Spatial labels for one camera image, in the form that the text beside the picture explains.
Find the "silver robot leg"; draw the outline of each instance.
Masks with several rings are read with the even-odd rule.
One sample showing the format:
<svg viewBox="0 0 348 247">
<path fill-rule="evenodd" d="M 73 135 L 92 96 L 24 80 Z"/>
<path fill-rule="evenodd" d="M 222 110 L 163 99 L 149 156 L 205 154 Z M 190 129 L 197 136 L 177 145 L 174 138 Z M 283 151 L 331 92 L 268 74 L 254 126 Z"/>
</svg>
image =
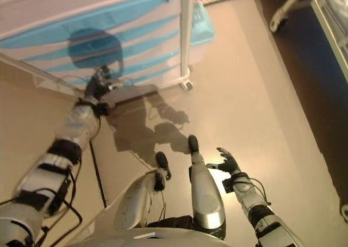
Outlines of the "silver robot leg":
<svg viewBox="0 0 348 247">
<path fill-rule="evenodd" d="M 135 180 L 124 194 L 116 211 L 116 230 L 146 227 L 152 195 L 165 188 L 165 180 L 171 178 L 168 162 L 162 152 L 156 154 L 159 168 Z"/>
<path fill-rule="evenodd" d="M 203 229 L 226 228 L 225 208 L 218 187 L 199 153 L 198 141 L 189 137 L 192 166 L 190 167 L 194 223 Z"/>
</svg>

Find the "cable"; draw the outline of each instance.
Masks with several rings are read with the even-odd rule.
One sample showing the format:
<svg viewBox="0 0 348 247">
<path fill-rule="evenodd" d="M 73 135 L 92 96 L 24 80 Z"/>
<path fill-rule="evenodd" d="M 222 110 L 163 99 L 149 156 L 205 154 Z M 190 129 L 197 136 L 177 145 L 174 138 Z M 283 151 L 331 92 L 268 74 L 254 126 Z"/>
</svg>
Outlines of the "cable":
<svg viewBox="0 0 348 247">
<path fill-rule="evenodd" d="M 71 175 L 71 177 L 72 177 L 73 186 L 75 187 L 75 192 L 76 192 L 76 182 L 75 182 L 75 180 L 74 180 L 74 178 L 73 178 L 72 175 Z M 36 192 L 42 191 L 42 190 L 49 191 L 49 192 L 53 193 L 53 194 L 56 195 L 56 196 L 58 195 L 54 190 L 52 190 L 52 189 L 50 189 L 50 188 L 40 188 L 40 189 L 37 189 L 37 190 L 35 190 L 35 191 L 33 191 L 33 192 L 36 193 Z M 71 205 L 70 203 L 68 203 L 65 199 L 62 199 L 62 201 L 63 201 L 63 203 L 68 207 L 68 210 L 70 209 L 70 210 L 77 216 L 79 222 L 78 222 L 78 224 L 75 225 L 73 228 L 71 228 L 71 229 L 69 229 L 67 232 L 65 232 L 61 237 L 59 237 L 59 238 L 58 238 L 53 244 L 51 244 L 49 247 L 54 247 L 54 246 L 56 246 L 61 240 L 63 240 L 67 235 L 69 235 L 69 234 L 70 234 L 72 231 L 74 231 L 78 226 L 80 226 L 81 223 L 82 223 L 82 221 L 83 221 L 82 216 L 79 214 L 79 212 L 78 212 L 74 207 L 72 207 L 72 205 Z M 62 215 L 58 218 L 58 220 L 60 220 L 65 214 L 66 214 L 66 212 L 65 212 L 64 214 L 62 214 Z M 50 231 L 50 229 L 52 229 L 52 227 L 53 227 L 54 225 L 57 224 L 58 220 L 55 221 L 55 223 L 48 229 L 46 235 L 48 234 L 48 232 Z"/>
<path fill-rule="evenodd" d="M 162 208 L 161 214 L 159 215 L 158 221 L 161 220 L 162 214 L 163 214 L 163 219 L 165 219 L 165 212 L 167 209 L 167 203 L 164 201 L 163 191 L 161 191 L 161 195 L 162 195 L 163 208 Z"/>
<path fill-rule="evenodd" d="M 152 169 L 150 167 L 148 167 L 142 160 L 140 160 L 140 158 L 138 156 L 136 156 L 136 154 L 133 151 L 128 150 L 128 152 L 130 152 L 143 166 L 148 168 L 148 170 L 152 171 Z"/>
<path fill-rule="evenodd" d="M 236 183 L 239 183 L 239 184 L 249 184 L 249 185 L 254 186 L 254 187 L 261 193 L 261 196 L 262 196 L 262 198 L 265 200 L 265 202 L 266 202 L 268 205 L 271 205 L 271 203 L 268 202 L 266 195 L 263 194 L 263 192 L 261 191 L 261 189 L 260 189 L 258 186 L 256 186 L 255 184 L 253 184 L 252 182 L 244 182 L 244 181 L 235 181 L 235 182 L 233 182 L 233 184 L 236 184 Z"/>
<path fill-rule="evenodd" d="M 44 230 L 44 234 L 43 236 L 38 240 L 38 242 L 35 244 L 35 247 L 40 247 L 42 245 L 42 243 L 44 242 L 45 238 L 47 237 L 48 233 L 50 232 L 50 230 L 52 228 L 55 227 L 55 225 L 61 221 L 61 219 L 66 215 L 66 213 L 69 211 L 70 206 L 72 205 L 72 202 L 74 201 L 75 199 L 75 194 L 76 194 L 76 179 L 78 178 L 78 175 L 80 173 L 80 170 L 81 170 L 81 164 L 82 162 L 80 161 L 80 165 L 79 165 L 79 169 L 77 170 L 77 173 L 76 173 L 76 178 L 74 178 L 74 176 L 72 175 L 72 172 L 69 173 L 70 175 L 70 178 L 71 178 L 71 181 L 72 181 L 72 184 L 73 184 L 73 187 L 72 187 L 72 193 L 71 193 L 71 198 L 70 198 L 70 201 L 69 201 L 69 205 L 66 205 L 66 208 L 62 209 L 59 213 L 63 213 L 50 227 L 44 227 L 45 230 Z"/>
<path fill-rule="evenodd" d="M 82 161 L 79 161 L 79 163 L 80 163 L 80 164 L 79 164 L 79 166 L 78 166 L 78 169 L 77 169 L 77 172 L 76 172 L 76 176 L 75 176 L 75 182 L 77 182 L 77 178 L 78 178 L 78 176 L 79 176 L 79 174 L 80 174 L 81 166 L 82 166 Z M 56 217 L 57 215 L 60 215 L 62 212 L 66 211 L 66 210 L 67 210 L 67 207 L 62 208 L 61 210 L 57 211 L 57 212 L 54 213 L 52 216 L 50 216 L 50 218 L 51 218 L 51 217 Z"/>
<path fill-rule="evenodd" d="M 250 180 L 254 180 L 254 181 L 256 181 L 258 184 L 261 185 L 262 190 L 263 190 L 263 195 L 265 196 L 265 200 L 266 200 L 266 202 L 267 202 L 269 205 L 271 205 L 271 203 L 267 201 L 266 190 L 265 190 L 265 187 L 263 186 L 263 184 L 262 184 L 259 180 L 255 179 L 255 178 L 250 178 Z"/>
<path fill-rule="evenodd" d="M 12 201 L 14 201 L 14 200 L 17 200 L 19 197 L 20 197 L 20 196 L 16 196 L 16 197 L 13 197 L 13 198 L 11 198 L 11 199 L 9 199 L 9 200 L 6 200 L 6 201 L 4 201 L 4 202 L 0 202 L 0 206 L 1 206 L 1 205 L 5 205 L 5 204 L 8 203 L 8 202 L 12 202 Z"/>
<path fill-rule="evenodd" d="M 99 134 L 99 131 L 100 131 L 101 127 L 102 127 L 102 121 L 101 121 L 101 118 L 99 117 L 99 126 L 98 126 L 98 130 L 97 130 L 96 134 L 91 138 L 91 141 L 93 141 L 93 140 L 97 137 L 97 135 Z"/>
</svg>

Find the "dark floor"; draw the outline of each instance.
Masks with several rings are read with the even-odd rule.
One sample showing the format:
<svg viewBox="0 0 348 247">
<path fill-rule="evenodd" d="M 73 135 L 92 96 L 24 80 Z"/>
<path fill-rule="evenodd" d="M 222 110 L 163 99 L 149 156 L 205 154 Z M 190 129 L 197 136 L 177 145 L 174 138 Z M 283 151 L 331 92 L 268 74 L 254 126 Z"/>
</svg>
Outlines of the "dark floor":
<svg viewBox="0 0 348 247">
<path fill-rule="evenodd" d="M 285 0 L 260 0 L 265 19 Z M 348 84 L 311 7 L 274 35 L 341 204 L 348 203 Z"/>
</svg>

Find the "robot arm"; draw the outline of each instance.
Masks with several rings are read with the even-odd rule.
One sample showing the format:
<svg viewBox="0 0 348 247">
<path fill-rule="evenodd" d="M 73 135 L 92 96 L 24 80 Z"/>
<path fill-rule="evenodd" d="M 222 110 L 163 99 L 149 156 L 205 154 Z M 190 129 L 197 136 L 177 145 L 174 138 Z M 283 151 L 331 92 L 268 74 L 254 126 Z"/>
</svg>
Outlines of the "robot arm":
<svg viewBox="0 0 348 247">
<path fill-rule="evenodd" d="M 87 86 L 85 97 L 71 110 L 62 129 L 19 183 L 12 201 L 0 206 L 0 243 L 33 246 L 44 217 L 60 208 L 71 182 L 72 170 L 81 163 L 82 151 L 99 129 L 107 104 L 98 99 L 113 87 L 107 85 L 107 68 L 99 69 Z"/>
<path fill-rule="evenodd" d="M 227 193 L 235 192 L 249 222 L 255 229 L 259 247 L 304 247 L 301 240 L 268 207 L 269 203 L 256 192 L 248 174 L 242 172 L 225 149 L 217 148 L 225 157 L 222 164 L 207 164 L 208 168 L 219 169 L 231 174 L 222 182 Z"/>
</svg>

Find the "caster wheel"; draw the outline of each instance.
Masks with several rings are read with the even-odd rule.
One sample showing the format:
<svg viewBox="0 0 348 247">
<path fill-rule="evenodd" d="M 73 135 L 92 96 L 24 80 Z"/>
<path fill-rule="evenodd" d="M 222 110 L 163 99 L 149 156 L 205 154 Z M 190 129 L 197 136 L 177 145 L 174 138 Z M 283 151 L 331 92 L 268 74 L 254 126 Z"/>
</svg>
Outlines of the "caster wheel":
<svg viewBox="0 0 348 247">
<path fill-rule="evenodd" d="M 191 81 L 187 80 L 183 83 L 180 84 L 180 86 L 185 90 L 185 91 L 191 91 L 194 88 L 194 85 L 192 84 Z"/>
<path fill-rule="evenodd" d="M 193 155 L 194 153 L 198 153 L 200 151 L 198 140 L 194 135 L 189 136 L 189 149 L 190 149 L 191 155 Z"/>
<path fill-rule="evenodd" d="M 270 30 L 272 33 L 279 32 L 288 23 L 288 18 L 283 18 L 280 21 L 272 20 L 270 23 Z"/>
<path fill-rule="evenodd" d="M 348 203 L 341 206 L 341 215 L 346 223 L 348 223 Z"/>
</svg>

